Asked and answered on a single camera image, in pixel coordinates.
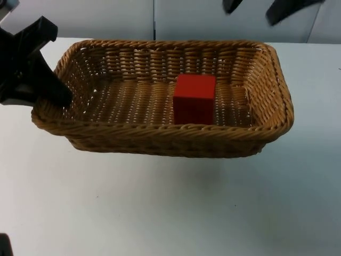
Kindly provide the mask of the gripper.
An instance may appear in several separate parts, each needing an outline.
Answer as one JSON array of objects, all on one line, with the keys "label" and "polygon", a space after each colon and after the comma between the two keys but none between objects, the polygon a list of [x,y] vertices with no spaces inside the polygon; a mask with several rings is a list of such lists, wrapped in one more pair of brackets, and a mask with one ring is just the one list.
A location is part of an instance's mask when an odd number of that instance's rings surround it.
[{"label": "gripper", "polygon": [[44,16],[16,34],[1,29],[2,105],[34,105],[43,98],[59,107],[70,106],[71,90],[40,52],[57,35],[58,27]]}]

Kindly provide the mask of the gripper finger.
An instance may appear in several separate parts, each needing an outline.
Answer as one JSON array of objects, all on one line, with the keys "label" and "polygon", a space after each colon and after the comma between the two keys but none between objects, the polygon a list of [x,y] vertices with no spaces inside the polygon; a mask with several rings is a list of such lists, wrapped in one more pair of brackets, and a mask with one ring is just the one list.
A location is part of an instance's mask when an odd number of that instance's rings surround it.
[{"label": "gripper finger", "polygon": [[275,0],[266,12],[266,19],[270,26],[275,26],[300,10],[324,2],[325,0]]},{"label": "gripper finger", "polygon": [[223,10],[226,14],[233,13],[241,4],[242,0],[222,0]]}]

